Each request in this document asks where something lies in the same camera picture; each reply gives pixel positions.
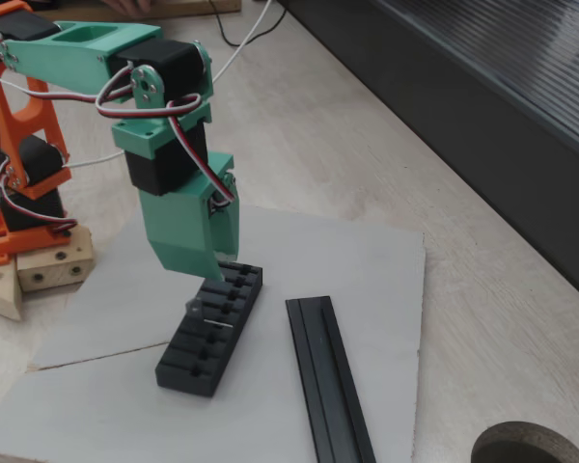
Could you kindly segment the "person's hand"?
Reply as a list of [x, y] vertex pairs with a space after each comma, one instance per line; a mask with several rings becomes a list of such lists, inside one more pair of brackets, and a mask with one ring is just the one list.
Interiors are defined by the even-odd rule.
[[140, 17], [150, 12], [152, 0], [102, 0], [114, 11], [131, 17]]

